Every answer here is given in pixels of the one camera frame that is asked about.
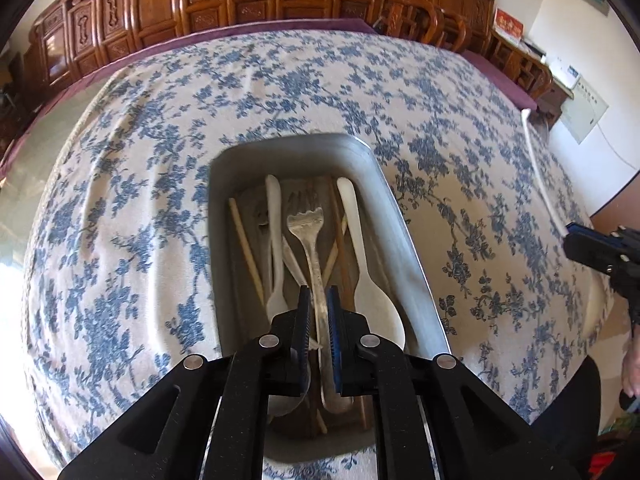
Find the person's right hand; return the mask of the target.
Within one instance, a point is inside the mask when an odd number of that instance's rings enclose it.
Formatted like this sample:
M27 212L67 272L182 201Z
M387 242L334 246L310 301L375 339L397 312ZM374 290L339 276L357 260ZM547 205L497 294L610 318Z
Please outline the person's right hand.
M627 396L640 396L639 335L632 336L622 365L622 388Z

